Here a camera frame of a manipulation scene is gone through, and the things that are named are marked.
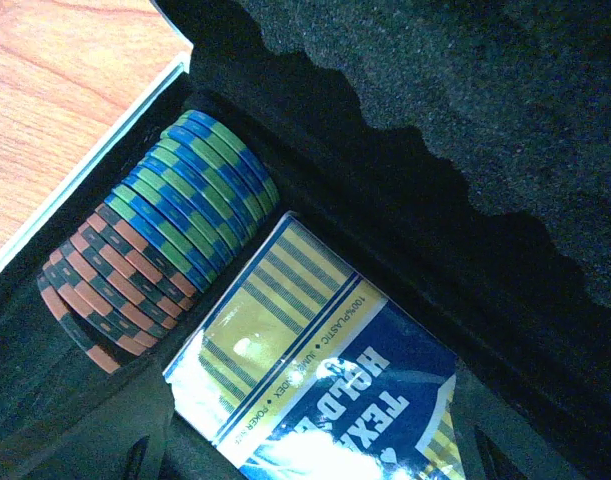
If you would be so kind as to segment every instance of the white spade symbol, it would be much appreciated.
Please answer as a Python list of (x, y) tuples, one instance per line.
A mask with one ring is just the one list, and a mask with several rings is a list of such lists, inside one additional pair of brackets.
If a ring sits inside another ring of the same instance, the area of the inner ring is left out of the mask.
[(392, 447), (387, 447), (381, 451), (381, 460), (384, 463), (396, 463), (396, 452)]

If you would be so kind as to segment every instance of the stack of poker chips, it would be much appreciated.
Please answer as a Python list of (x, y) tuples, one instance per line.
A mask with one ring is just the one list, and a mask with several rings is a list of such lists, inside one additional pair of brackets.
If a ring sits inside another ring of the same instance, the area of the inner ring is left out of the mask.
[(41, 296), (112, 373), (121, 363), (116, 349), (141, 355), (182, 321), (278, 201), (245, 144), (188, 111), (52, 252), (37, 278)]

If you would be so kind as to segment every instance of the wood surface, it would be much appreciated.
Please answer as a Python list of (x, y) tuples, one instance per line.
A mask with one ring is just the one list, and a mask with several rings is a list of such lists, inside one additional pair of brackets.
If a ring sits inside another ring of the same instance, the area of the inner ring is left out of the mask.
[(0, 249), (183, 50), (147, 0), (0, 0)]

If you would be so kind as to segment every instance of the black case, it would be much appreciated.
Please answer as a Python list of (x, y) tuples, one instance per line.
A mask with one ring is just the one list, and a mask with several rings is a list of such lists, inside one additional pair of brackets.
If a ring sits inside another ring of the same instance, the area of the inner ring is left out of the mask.
[[(158, 3), (194, 43), (190, 73), (156, 99), (0, 275), (0, 441), (58, 412), (72, 392), (103, 384), (104, 374), (43, 306), (34, 276), (162, 129), (197, 108), (228, 125), (265, 163), (281, 211), (299, 212), (580, 471), (611, 478), (611, 310), (588, 299), (580, 269), (556, 252), (544, 227), (528, 215), (477, 213), (461, 175), (429, 154), (422, 132), (369, 128), (342, 74), (315, 67), (304, 54), (268, 52), (235, 2)], [(156, 347), (160, 364), (171, 360), (280, 213)], [(168, 477), (183, 477), (188, 465), (211, 469), (205, 478), (234, 475), (175, 422), (180, 433), (168, 440)], [(504, 445), (513, 443), (529, 448), (520, 436)]]

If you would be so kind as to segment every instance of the wooden table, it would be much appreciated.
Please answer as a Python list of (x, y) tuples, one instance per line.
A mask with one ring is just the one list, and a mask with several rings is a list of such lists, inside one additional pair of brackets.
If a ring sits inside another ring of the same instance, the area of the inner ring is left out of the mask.
[(0, 0), (0, 249), (184, 50), (147, 0)]

